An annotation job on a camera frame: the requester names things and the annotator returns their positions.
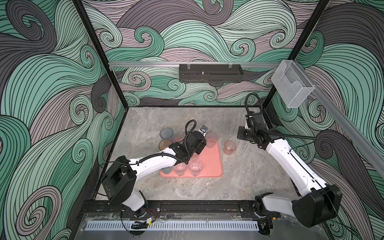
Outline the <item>clear glass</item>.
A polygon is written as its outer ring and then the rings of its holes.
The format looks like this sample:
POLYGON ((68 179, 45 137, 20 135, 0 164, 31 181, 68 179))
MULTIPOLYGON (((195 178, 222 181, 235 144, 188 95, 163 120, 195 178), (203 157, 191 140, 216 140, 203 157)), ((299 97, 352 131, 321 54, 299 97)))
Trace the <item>clear glass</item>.
POLYGON ((174 135, 174 142, 182 142, 186 134, 184 132, 179 132, 174 135))
POLYGON ((185 163, 180 163, 175 166, 173 166, 174 172, 177 174, 177 176, 183 176, 186 173, 188 166, 185 163))
POLYGON ((201 171, 202 171, 202 169, 204 167, 204 164, 203 164, 203 162, 200 159, 194 158, 194 159, 191 159, 189 161, 188 167, 189 167, 189 170, 190 170, 191 174, 194 177, 196 177, 196 176, 198 176, 201 173, 201 171))
POLYGON ((212 149, 218 141, 218 135, 214 132, 208 132, 205 135, 205 139, 206 139, 206 143, 207 143, 206 147, 209 149, 212 149))

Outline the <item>pink plastic tray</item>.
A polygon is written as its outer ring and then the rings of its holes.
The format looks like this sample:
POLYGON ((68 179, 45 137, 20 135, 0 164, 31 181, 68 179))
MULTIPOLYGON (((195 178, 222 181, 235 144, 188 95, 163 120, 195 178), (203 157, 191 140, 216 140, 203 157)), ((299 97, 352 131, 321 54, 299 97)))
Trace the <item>pink plastic tray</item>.
POLYGON ((223 167, 222 167, 222 158, 220 154, 220 145, 219 142, 216 143, 216 145, 209 149, 205 147, 203 151, 197 155, 194 154, 191 159, 198 158, 200 159, 204 167, 201 171, 201 173, 194 177, 189 167, 186 170, 186 173, 183 176, 177 176, 177 174, 172 170, 172 172, 168 175, 164 174, 161 170, 159 171, 159 174, 162 178, 174 178, 174 179, 181 179, 181 178, 219 178, 223 175, 223 167))

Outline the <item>blue translucent cup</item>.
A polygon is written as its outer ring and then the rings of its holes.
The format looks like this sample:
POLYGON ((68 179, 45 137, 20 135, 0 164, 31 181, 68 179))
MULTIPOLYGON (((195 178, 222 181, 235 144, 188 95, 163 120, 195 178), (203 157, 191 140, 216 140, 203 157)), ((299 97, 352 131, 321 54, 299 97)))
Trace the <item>blue translucent cup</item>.
POLYGON ((160 137, 162 140, 174 141, 174 131, 171 128, 163 128, 160 131, 160 137))

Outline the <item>pink translucent cup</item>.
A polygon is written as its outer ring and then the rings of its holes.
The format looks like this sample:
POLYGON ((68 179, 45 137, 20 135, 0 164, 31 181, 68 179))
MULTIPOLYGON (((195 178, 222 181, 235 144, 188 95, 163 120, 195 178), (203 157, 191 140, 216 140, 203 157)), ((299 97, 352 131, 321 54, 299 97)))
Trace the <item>pink translucent cup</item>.
POLYGON ((224 144, 224 154, 227 156, 232 155, 237 149, 236 143, 233 141, 226 141, 224 144))

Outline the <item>orange translucent cup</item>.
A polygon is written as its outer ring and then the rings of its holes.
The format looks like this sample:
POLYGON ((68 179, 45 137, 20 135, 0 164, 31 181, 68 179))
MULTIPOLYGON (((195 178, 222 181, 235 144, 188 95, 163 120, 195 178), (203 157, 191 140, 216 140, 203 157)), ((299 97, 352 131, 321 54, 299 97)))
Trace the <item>orange translucent cup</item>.
POLYGON ((168 148, 172 143, 173 143, 173 142, 172 142, 171 140, 169 140, 169 139, 161 140, 161 141, 159 142, 159 145, 158 145, 159 150, 160 150, 160 151, 165 150, 165 149, 168 148))

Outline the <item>green translucent cup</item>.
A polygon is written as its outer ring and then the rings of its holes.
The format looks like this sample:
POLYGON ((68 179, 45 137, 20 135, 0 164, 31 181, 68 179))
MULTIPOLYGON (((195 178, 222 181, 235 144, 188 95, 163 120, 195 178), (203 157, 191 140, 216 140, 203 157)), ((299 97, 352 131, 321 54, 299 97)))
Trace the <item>green translucent cup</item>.
POLYGON ((162 171, 164 174, 166 174, 166 175, 170 174, 170 173, 172 172, 172 170, 173 170, 172 167, 166 167, 166 168, 161 169, 161 171, 162 171))

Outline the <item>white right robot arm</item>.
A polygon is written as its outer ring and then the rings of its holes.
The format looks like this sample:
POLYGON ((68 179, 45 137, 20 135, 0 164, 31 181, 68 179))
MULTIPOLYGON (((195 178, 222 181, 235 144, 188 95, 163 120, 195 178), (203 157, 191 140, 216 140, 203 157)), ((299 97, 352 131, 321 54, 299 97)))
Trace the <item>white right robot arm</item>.
POLYGON ((295 217, 303 226, 311 228, 337 218, 342 191, 311 170, 287 141, 288 138, 312 140, 312 137, 282 134, 277 129, 268 129, 263 113, 250 111, 250 97, 260 100, 256 93, 246 96, 246 124, 239 127, 237 138, 267 151, 288 174, 300 194, 298 199, 279 197, 273 193, 256 196, 254 210, 259 218, 258 223, 268 229, 273 219, 284 214, 295 217))

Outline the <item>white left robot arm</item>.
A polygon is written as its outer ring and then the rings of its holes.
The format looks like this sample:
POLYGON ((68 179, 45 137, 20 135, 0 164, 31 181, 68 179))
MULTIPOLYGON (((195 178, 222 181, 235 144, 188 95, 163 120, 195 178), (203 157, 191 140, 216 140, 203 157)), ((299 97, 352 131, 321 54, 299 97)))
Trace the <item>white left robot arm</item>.
POLYGON ((149 209, 148 201, 141 191, 134 190, 135 183, 161 169, 178 164, 187 165, 193 154, 199 155, 207 144, 206 134, 209 128, 202 126, 196 130, 196 125, 196 120, 188 121, 184 139, 163 151, 138 159, 118 157, 101 177, 109 203, 129 208, 137 218, 145 215, 149 209))

